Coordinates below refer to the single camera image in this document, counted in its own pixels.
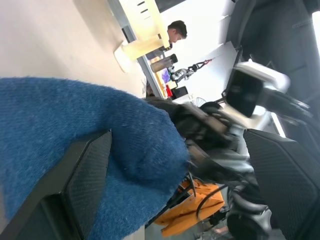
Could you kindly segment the person with dark hair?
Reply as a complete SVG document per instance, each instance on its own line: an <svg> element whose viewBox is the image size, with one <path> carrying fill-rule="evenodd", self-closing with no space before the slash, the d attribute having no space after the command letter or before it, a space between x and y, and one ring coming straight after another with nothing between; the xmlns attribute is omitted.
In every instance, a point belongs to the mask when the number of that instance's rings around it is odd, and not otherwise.
<svg viewBox="0 0 320 240"><path fill-rule="evenodd" d="M182 20L173 21L167 27L167 34L169 36L168 50L171 50L174 43L187 38L188 32L185 22Z"/></svg>

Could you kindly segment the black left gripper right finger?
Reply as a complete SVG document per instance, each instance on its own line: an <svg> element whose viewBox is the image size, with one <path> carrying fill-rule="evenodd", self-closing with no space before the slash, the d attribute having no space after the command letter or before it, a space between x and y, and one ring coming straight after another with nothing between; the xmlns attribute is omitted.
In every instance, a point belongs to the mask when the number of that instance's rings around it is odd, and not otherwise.
<svg viewBox="0 0 320 240"><path fill-rule="evenodd" d="M277 134L247 129L243 137L261 195L286 240L320 240L320 160Z"/></svg>

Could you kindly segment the black padded seat back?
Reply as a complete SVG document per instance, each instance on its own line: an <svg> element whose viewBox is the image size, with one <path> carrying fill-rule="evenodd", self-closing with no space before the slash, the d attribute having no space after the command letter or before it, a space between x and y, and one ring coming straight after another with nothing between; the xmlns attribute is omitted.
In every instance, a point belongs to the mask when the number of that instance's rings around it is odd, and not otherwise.
<svg viewBox="0 0 320 240"><path fill-rule="evenodd" d="M320 55L312 13L320 0L228 0L234 7L227 40L245 59L291 80L289 94L320 112Z"/></svg>

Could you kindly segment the black bag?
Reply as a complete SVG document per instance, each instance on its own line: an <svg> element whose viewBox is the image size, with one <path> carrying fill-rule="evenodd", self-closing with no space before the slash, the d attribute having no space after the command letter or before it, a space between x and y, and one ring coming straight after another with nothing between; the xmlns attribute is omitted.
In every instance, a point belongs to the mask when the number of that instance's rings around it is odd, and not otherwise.
<svg viewBox="0 0 320 240"><path fill-rule="evenodd" d="M189 172L202 180L222 182L233 178L236 171L217 162L228 150L238 147L239 138L232 132L233 124L218 109L208 111L190 103L177 104L157 97L147 103L168 113L190 153Z"/></svg>

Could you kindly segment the orange garment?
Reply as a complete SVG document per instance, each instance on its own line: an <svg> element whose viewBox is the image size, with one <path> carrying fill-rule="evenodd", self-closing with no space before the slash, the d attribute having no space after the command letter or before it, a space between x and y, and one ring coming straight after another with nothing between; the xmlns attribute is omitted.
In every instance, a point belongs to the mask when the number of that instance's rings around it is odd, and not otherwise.
<svg viewBox="0 0 320 240"><path fill-rule="evenodd" d="M218 212L224 205L222 193L219 191L211 196L201 207L196 216L198 205L212 191L218 189L216 184L203 184L199 180L193 181L195 192L188 190L182 202L166 210L154 223L163 226L163 237L177 236L196 225L199 220L204 220Z"/></svg>

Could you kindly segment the dark drinking flask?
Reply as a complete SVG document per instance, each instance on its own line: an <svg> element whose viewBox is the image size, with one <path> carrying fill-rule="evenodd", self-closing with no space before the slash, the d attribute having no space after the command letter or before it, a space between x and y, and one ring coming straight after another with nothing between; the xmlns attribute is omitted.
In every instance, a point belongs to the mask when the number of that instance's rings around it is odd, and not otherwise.
<svg viewBox="0 0 320 240"><path fill-rule="evenodd" d="M162 58L156 62L153 62L150 65L150 68L154 73L157 73L163 69L166 69L166 68L172 66L173 64L175 64L177 62L178 62L177 56L175 54L172 54L172 55L167 56L165 58Z"/></svg>

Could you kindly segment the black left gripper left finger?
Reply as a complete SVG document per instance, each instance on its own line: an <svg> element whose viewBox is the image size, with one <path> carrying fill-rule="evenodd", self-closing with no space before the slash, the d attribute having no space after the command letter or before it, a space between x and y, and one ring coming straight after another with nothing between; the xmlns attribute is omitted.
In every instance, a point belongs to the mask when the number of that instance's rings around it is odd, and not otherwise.
<svg viewBox="0 0 320 240"><path fill-rule="evenodd" d="M73 142L36 184L0 240L88 240L105 188L111 131Z"/></svg>

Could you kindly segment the blue cloth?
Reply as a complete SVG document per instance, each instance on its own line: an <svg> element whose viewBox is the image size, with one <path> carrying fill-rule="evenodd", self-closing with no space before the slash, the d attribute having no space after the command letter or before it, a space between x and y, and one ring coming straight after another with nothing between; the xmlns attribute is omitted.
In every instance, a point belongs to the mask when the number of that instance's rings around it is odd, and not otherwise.
<svg viewBox="0 0 320 240"><path fill-rule="evenodd" d="M81 81L0 78L0 186L10 220L40 178L82 136L112 132L105 188L89 240L123 240L184 179L189 153L166 111Z"/></svg>

